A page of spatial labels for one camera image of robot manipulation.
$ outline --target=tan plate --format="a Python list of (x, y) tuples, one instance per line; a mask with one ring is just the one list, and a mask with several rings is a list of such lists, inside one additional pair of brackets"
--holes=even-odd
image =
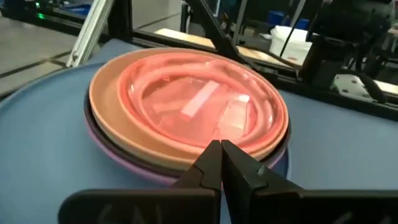
[[(124, 54), (108, 62), (98, 70), (90, 84), (90, 103), (100, 128), (117, 145), (121, 146), (131, 154), (151, 163), (172, 169), (186, 170), (195, 161), (197, 155), (182, 152), (163, 144), (160, 141), (151, 138), (137, 126), (133, 125), (127, 117), (127, 114), (125, 113), (126, 111), (123, 111), (122, 106), (119, 104), (116, 91), (118, 76), (129, 64), (150, 55), (172, 52), (191, 52), (196, 54), (212, 55), (213, 57), (227, 60), (224, 57), (207, 52), (175, 48), (145, 49)], [(239, 63), (231, 60), (228, 61), (245, 68)], [(273, 150), (273, 148), (275, 148), (284, 136), (287, 125), (288, 115), (286, 113), (284, 128), (281, 132), (280, 138), (273, 142), (272, 148), (267, 147), (266, 150), (259, 150), (255, 155), (256, 158), (264, 158)]]

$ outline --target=cable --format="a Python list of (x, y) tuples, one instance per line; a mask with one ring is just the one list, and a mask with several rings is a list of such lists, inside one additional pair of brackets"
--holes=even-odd
[(351, 70), (351, 68), (353, 67), (354, 64), (355, 64), (355, 58), (353, 57), (351, 59), (351, 61), (349, 62), (348, 66), (347, 66), (347, 69)]
[(289, 32), (289, 35), (287, 36), (287, 39), (286, 39), (286, 41), (285, 41), (285, 43), (284, 43), (284, 46), (282, 47), (282, 50), (280, 51), (280, 54), (279, 54), (280, 57), (283, 56), (283, 54), (284, 54), (284, 52), (285, 52), (285, 49), (286, 49), (286, 46), (287, 46), (287, 43), (289, 42), (289, 39), (290, 39), (290, 37), (292, 36), (294, 29), (297, 27), (297, 24), (299, 23), (302, 14), (303, 14), (303, 9), (302, 9), (302, 10), (300, 11), (300, 13), (298, 14), (298, 17), (297, 17), (296, 21), (294, 22), (294, 25), (293, 25), (293, 27), (292, 27), (292, 30)]
[(357, 72), (362, 72), (362, 64), (366, 54), (371, 51), (372, 47), (381, 37), (382, 37), (382, 32), (380, 34), (376, 34), (366, 44), (362, 44), (358, 47), (358, 51), (356, 53), (356, 58), (355, 58), (355, 70)]

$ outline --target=blue bin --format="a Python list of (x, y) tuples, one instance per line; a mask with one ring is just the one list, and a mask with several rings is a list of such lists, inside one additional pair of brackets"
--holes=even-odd
[(282, 25), (285, 13), (280, 11), (269, 11), (267, 16), (267, 23), (272, 26)]
[[(272, 26), (289, 26), (290, 19), (286, 20), (285, 24), (282, 24), (285, 13), (282, 11), (269, 11), (267, 16), (267, 23)], [(297, 29), (307, 30), (309, 20), (300, 19), (296, 25)]]
[(68, 11), (73, 14), (78, 14), (81, 16), (87, 16), (90, 11), (91, 4), (80, 4), (78, 6), (68, 6), (61, 8), (62, 10)]

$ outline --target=blue tabletop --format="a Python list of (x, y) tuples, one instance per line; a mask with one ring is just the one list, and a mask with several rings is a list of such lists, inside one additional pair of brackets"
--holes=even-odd
[[(112, 40), (91, 59), (137, 47)], [(398, 189), (398, 124), (280, 91), (290, 114), (290, 179), (307, 189)]]

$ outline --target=green light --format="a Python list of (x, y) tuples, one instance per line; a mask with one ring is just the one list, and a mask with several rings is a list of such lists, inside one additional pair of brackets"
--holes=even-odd
[(39, 17), (40, 19), (45, 19), (44, 15), (41, 14), (41, 13), (38, 13), (38, 14), (37, 14), (37, 17)]

